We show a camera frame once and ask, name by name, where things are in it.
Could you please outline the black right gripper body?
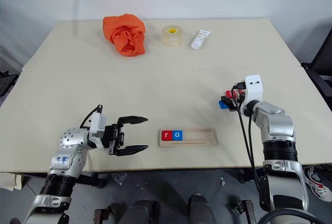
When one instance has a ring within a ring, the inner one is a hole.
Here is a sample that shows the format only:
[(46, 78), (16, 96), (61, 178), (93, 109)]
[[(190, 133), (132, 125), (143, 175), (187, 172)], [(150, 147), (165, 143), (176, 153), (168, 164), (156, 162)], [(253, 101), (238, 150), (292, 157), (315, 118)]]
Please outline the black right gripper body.
[(231, 89), (232, 96), (232, 108), (231, 110), (244, 110), (244, 100), (245, 100), (245, 82), (236, 83)]

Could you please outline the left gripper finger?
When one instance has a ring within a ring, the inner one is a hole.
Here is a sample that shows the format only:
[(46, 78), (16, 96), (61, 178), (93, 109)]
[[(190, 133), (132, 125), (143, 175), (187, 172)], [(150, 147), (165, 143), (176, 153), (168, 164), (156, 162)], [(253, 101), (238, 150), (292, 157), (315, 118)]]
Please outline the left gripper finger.
[(117, 149), (114, 152), (116, 156), (129, 156), (134, 155), (138, 152), (141, 152), (148, 148), (148, 145), (134, 145), (134, 146), (126, 146), (124, 149)]
[(146, 121), (148, 121), (148, 119), (141, 116), (125, 116), (120, 117), (117, 124), (123, 126), (124, 124), (140, 124)]

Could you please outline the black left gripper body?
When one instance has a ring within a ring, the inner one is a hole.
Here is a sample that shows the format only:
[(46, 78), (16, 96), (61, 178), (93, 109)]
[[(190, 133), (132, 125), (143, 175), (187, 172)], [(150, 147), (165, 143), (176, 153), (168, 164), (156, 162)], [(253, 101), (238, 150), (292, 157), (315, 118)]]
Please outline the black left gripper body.
[(123, 124), (117, 123), (107, 125), (102, 137), (102, 144), (105, 148), (108, 148), (109, 155), (125, 155), (124, 149), (120, 149), (123, 146), (124, 133), (122, 132)]

